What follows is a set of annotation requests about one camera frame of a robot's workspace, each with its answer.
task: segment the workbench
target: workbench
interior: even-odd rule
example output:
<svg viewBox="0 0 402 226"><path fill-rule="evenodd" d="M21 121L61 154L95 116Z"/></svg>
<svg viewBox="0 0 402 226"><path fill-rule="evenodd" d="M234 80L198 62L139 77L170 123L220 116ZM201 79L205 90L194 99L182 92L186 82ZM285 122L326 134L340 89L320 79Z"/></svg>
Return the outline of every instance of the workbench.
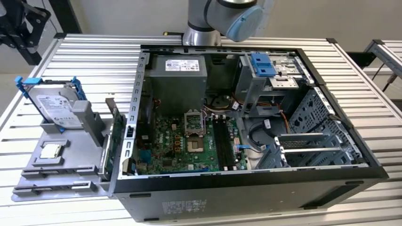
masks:
<svg viewBox="0 0 402 226"><path fill-rule="evenodd" d="M392 71L402 78L402 41L373 40L365 52L374 53Z"/></svg>
<svg viewBox="0 0 402 226"><path fill-rule="evenodd" d="M142 44L179 45L181 36L67 35L53 41L30 77L70 80L78 76L93 110L101 113L102 118L111 117L105 103L107 97L115 98L121 112L127 113ZM305 50L390 179L328 210L200 218L157 224L402 225L402 112L336 40L250 38L236 43L224 38L222 45ZM19 182L22 169L43 132L41 122L42 116L34 105L18 93L0 118L0 225L135 225L119 200L107 197L35 202L11 200L13 187Z"/></svg>

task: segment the ram slot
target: ram slot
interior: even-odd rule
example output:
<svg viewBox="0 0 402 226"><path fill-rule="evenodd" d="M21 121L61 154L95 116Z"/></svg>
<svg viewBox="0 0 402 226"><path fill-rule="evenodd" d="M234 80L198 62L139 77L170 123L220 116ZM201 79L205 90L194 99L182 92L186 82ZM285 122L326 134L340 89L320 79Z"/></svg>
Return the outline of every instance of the ram slot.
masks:
<svg viewBox="0 0 402 226"><path fill-rule="evenodd" d="M226 120L216 119L213 123L220 169L233 170L236 164Z"/></svg>

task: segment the motherboard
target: motherboard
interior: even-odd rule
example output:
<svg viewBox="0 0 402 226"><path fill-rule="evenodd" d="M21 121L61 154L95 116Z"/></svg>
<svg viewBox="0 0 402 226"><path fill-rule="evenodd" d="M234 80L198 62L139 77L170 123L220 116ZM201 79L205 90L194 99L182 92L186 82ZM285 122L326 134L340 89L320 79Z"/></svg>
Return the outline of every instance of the motherboard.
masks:
<svg viewBox="0 0 402 226"><path fill-rule="evenodd" d="M217 150L217 135L214 134L214 122L217 119L204 118L198 121L193 117L185 123L185 117L158 117L155 122L155 140L153 148L141 149L141 162L137 165L138 174L171 174L187 172L216 172L221 170L246 170L248 159L245 150L237 148L241 144L241 135L234 118L220 119L228 128L224 132L230 143L230 150L222 153ZM204 135L186 133L186 127L204 128ZM232 159L229 165L221 164Z"/></svg>

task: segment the power supply label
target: power supply label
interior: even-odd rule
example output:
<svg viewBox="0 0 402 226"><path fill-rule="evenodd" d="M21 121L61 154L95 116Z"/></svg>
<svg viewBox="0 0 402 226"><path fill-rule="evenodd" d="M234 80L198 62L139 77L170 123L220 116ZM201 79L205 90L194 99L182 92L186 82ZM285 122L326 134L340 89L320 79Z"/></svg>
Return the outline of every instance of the power supply label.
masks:
<svg viewBox="0 0 402 226"><path fill-rule="evenodd" d="M63 96L38 95L37 99L55 124L65 128L77 128L82 125L81 120L71 112L73 108L67 98Z"/></svg>
<svg viewBox="0 0 402 226"><path fill-rule="evenodd" d="M162 206L163 206L165 214L205 212L208 206L208 200L200 199L200 200L163 202Z"/></svg>
<svg viewBox="0 0 402 226"><path fill-rule="evenodd" d="M167 60L165 70L167 72L200 72L201 64L198 60Z"/></svg>

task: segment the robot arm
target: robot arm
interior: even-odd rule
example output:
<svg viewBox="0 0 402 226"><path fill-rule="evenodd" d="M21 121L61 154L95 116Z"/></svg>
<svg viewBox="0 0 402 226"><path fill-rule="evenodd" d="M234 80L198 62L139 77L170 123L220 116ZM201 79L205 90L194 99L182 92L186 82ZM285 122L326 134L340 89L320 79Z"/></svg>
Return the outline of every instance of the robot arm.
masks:
<svg viewBox="0 0 402 226"><path fill-rule="evenodd" d="M50 17L50 11L33 7L27 0L0 0L0 45L18 49L30 65L38 65L42 60L37 49Z"/></svg>
<svg viewBox="0 0 402 226"><path fill-rule="evenodd" d="M262 18L257 0L190 0L183 45L220 46L221 33L236 42L245 41Z"/></svg>

